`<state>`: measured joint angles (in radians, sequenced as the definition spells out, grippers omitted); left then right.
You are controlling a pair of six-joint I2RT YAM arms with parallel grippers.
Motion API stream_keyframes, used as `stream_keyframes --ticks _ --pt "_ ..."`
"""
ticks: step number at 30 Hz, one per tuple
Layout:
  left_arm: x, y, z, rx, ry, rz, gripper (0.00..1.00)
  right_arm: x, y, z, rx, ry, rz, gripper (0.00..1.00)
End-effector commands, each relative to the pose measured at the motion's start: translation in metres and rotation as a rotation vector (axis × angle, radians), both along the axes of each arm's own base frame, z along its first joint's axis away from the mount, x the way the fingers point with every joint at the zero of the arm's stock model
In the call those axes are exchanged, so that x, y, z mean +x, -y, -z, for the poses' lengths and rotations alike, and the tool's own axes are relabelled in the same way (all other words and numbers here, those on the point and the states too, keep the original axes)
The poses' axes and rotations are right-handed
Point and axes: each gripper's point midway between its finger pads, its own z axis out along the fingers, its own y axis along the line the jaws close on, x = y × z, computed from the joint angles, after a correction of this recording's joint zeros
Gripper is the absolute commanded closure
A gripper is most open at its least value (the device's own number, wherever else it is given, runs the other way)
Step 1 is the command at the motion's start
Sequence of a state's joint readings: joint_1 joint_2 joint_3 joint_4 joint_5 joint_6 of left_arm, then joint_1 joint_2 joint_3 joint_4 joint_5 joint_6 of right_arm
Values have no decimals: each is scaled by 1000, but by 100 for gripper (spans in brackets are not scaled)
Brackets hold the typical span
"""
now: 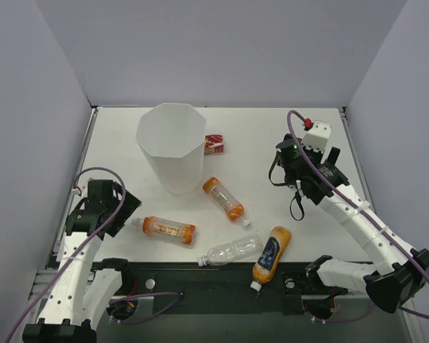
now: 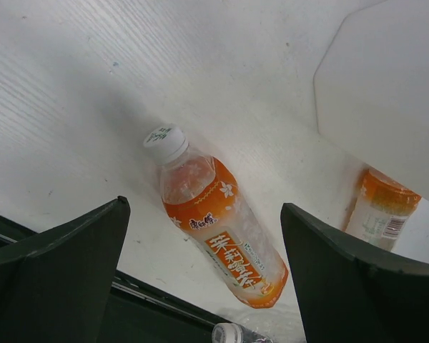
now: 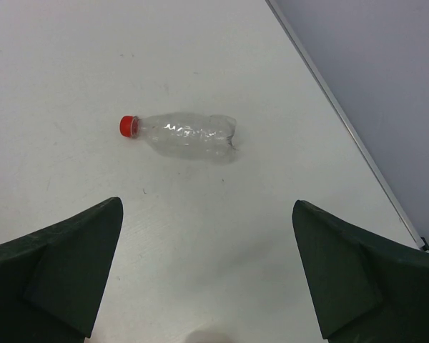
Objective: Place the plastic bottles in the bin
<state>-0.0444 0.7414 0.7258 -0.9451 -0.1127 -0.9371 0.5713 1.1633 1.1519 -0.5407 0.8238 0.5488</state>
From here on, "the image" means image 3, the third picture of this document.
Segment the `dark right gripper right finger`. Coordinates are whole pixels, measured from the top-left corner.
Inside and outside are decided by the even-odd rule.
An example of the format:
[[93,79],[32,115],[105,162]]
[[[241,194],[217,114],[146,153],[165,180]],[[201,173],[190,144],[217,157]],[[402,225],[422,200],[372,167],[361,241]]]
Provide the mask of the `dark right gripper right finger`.
[[323,339],[429,342],[429,253],[306,201],[292,225]]

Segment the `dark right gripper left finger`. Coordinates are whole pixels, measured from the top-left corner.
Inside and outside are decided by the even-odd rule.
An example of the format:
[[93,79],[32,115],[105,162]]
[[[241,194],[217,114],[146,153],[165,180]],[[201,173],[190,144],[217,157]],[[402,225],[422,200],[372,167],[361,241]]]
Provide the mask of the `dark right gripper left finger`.
[[83,342],[92,335],[123,221],[109,198],[0,244],[0,342]]

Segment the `clear bottle red cap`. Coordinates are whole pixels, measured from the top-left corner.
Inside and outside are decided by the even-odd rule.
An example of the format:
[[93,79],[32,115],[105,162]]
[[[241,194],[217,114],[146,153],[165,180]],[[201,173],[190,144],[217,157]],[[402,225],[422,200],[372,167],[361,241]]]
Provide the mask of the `clear bottle red cap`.
[[175,112],[123,116],[119,132],[145,142],[162,156],[226,164],[235,159],[236,126],[230,116]]

